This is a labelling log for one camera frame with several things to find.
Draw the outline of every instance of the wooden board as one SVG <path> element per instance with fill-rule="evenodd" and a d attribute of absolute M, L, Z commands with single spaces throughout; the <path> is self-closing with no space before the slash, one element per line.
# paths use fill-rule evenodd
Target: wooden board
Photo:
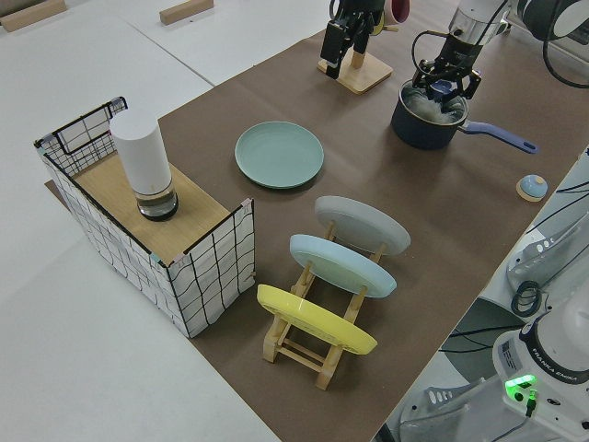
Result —
<path fill-rule="evenodd" d="M 165 265 L 222 221 L 229 212 L 170 164 L 179 199 L 166 221 L 149 221 L 139 213 L 119 156 L 111 154 L 75 177 L 92 197 Z"/>
<path fill-rule="evenodd" d="M 47 17 L 54 16 L 67 9 L 64 0 L 46 0 L 38 5 L 30 6 L 13 14 L 0 18 L 2 26 L 8 32 L 37 23 Z"/>
<path fill-rule="evenodd" d="M 213 6 L 213 0 L 189 0 L 188 2 L 180 3 L 179 5 L 160 11 L 159 19 L 165 25 L 171 25 L 183 18 L 211 9 Z"/>
<path fill-rule="evenodd" d="M 393 73 L 393 68 L 384 64 L 370 53 L 364 55 L 364 62 L 360 68 L 352 65 L 353 51 L 347 51 L 341 61 L 338 83 L 346 86 L 354 94 L 363 94 L 367 90 L 386 80 Z M 327 70 L 327 62 L 319 60 L 318 69 L 321 72 Z"/>

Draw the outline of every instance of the saucepan handle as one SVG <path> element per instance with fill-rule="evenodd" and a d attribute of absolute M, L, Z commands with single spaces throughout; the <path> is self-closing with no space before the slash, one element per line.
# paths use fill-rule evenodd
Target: saucepan handle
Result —
<path fill-rule="evenodd" d="M 465 134 L 487 134 L 502 140 L 508 145 L 517 147 L 523 150 L 527 154 L 535 154 L 538 152 L 539 147 L 525 140 L 521 136 L 512 134 L 501 127 L 497 127 L 487 122 L 470 122 L 466 120 L 462 125 L 458 126 L 458 130 Z"/>

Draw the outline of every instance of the light blue plate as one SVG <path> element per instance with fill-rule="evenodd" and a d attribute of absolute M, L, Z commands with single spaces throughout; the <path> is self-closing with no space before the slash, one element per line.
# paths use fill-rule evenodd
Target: light blue plate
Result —
<path fill-rule="evenodd" d="M 365 256 L 335 242 L 309 235 L 291 236 L 291 255 L 311 273 L 343 290 L 358 294 L 365 286 L 366 297 L 387 297 L 397 282 L 385 269 Z"/>
<path fill-rule="evenodd" d="M 291 122 L 262 122 L 237 140 L 236 161 L 252 181 L 289 189 L 315 177 L 323 165 L 323 147 L 304 127 Z"/>

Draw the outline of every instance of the white cylinder container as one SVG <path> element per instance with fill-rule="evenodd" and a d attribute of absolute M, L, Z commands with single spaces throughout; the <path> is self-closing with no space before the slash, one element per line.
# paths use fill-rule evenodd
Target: white cylinder container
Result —
<path fill-rule="evenodd" d="M 157 119 L 124 110 L 110 120 L 110 134 L 141 214 L 154 221 L 174 215 L 178 196 Z"/>

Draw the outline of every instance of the pot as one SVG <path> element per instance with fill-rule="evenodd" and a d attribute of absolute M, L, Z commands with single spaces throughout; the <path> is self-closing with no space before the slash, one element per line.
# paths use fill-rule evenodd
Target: pot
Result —
<path fill-rule="evenodd" d="M 391 120 L 395 133 L 408 145 L 426 150 L 441 149 L 450 143 L 456 131 L 460 131 L 464 134 L 490 135 L 527 154 L 538 151 L 536 145 L 521 136 L 493 124 L 468 120 L 468 104 L 462 97 L 451 99 L 444 105 L 445 109 L 452 110 L 451 114 L 444 115 L 450 122 L 434 122 L 424 118 L 407 105 L 407 98 L 414 90 L 411 80 L 403 84 L 398 92 L 398 102 Z"/>

